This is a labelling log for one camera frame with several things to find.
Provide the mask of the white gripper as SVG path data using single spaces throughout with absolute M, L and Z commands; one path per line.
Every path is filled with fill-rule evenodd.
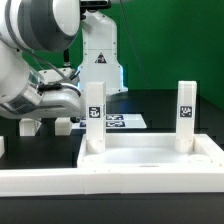
M 0 102 L 0 116 L 9 119 L 75 117 L 81 112 L 82 94 L 76 87 L 79 72 L 61 69 L 31 72 L 25 88 L 8 102 Z

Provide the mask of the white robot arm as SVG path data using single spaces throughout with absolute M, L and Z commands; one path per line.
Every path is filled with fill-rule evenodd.
M 113 0 L 0 0 L 0 116 L 9 119 L 76 117 L 85 113 L 89 82 L 106 94 L 125 92 L 117 60 L 117 27 L 102 14 Z M 83 61 L 64 73 L 37 71 L 22 57 L 63 52 L 78 34 Z

